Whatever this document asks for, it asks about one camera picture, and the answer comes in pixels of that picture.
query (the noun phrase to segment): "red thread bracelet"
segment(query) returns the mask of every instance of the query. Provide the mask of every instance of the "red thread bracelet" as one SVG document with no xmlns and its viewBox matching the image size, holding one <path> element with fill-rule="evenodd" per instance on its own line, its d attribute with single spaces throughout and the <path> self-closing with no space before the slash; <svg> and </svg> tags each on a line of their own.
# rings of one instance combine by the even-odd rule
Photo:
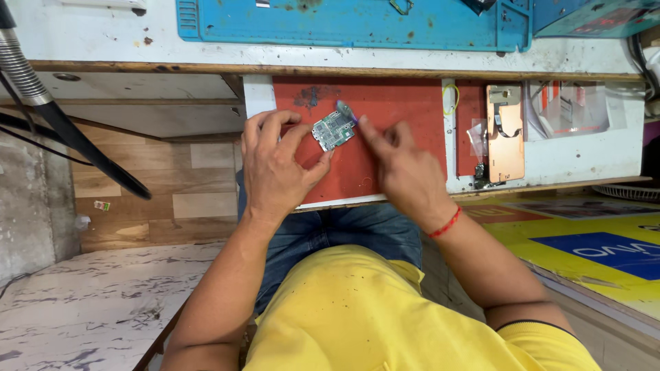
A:
<svg viewBox="0 0 660 371">
<path fill-rule="evenodd" d="M 451 218 L 451 220 L 448 221 L 447 224 L 445 224 L 442 228 L 436 230 L 435 232 L 429 234 L 428 236 L 431 237 L 431 238 L 435 238 L 435 237 L 440 236 L 440 235 L 443 234 L 444 232 L 447 232 L 447 231 L 451 228 L 451 226 L 453 226 L 454 224 L 456 224 L 456 221 L 458 220 L 458 216 L 459 216 L 460 214 L 461 214 L 461 207 L 458 206 L 458 210 L 456 210 L 456 213 L 455 213 L 454 216 Z"/>
</svg>

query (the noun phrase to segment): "blue jeans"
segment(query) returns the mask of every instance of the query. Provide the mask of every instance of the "blue jeans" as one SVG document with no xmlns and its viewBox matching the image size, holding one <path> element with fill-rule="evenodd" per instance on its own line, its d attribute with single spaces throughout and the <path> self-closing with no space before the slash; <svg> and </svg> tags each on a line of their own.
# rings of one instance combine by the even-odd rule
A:
<svg viewBox="0 0 660 371">
<path fill-rule="evenodd" d="M 248 197 L 243 170 L 236 174 L 241 187 L 238 220 Z M 419 227 L 389 203 L 289 214 L 268 244 L 266 267 L 254 311 L 261 314 L 286 274 L 299 261 L 332 246 L 364 246 L 388 260 L 403 260 L 422 269 Z"/>
</svg>

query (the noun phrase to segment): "chip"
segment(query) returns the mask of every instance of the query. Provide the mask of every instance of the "chip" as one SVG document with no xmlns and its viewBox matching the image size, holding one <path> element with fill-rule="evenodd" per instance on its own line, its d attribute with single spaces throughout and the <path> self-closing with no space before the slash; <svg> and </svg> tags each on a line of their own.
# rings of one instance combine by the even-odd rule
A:
<svg viewBox="0 0 660 371">
<path fill-rule="evenodd" d="M 314 124 L 312 136 L 319 142 L 324 152 L 332 151 L 355 135 L 352 130 L 354 126 L 353 121 L 334 111 Z"/>
</svg>

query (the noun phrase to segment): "wooden floor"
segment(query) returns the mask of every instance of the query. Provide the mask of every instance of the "wooden floor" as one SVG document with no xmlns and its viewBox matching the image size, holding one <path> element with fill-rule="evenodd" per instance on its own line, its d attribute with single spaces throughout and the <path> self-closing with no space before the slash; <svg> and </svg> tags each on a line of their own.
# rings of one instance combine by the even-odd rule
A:
<svg viewBox="0 0 660 371">
<path fill-rule="evenodd" d="M 131 195 L 95 167 L 71 163 L 78 214 L 92 222 L 81 232 L 82 252 L 223 240 L 236 228 L 234 144 L 167 144 L 96 127 L 81 131 L 153 194 Z M 83 159 L 71 151 L 71 156 Z M 94 208 L 95 201 L 110 209 Z"/>
</svg>

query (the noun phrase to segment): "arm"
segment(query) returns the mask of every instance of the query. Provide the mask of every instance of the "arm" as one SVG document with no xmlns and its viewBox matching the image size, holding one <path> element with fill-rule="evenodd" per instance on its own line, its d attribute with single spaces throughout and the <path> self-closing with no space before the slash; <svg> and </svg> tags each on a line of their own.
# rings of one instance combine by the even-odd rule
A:
<svg viewBox="0 0 660 371">
<path fill-rule="evenodd" d="M 282 124 L 300 118 L 291 111 L 271 111 L 246 121 L 244 215 L 188 299 L 162 371 L 238 369 L 238 351 L 261 285 L 268 243 L 284 218 L 330 170 L 332 152 L 309 170 L 294 160 L 311 125 L 293 127 L 278 142 Z"/>
<path fill-rule="evenodd" d="M 389 201 L 427 234 L 445 225 L 457 206 L 447 194 L 438 159 L 417 148 L 408 124 L 398 123 L 383 136 L 363 116 L 359 127 L 380 161 L 379 184 Z M 435 242 L 491 328 L 537 320 L 573 332 L 529 269 L 467 215 Z"/>
</svg>

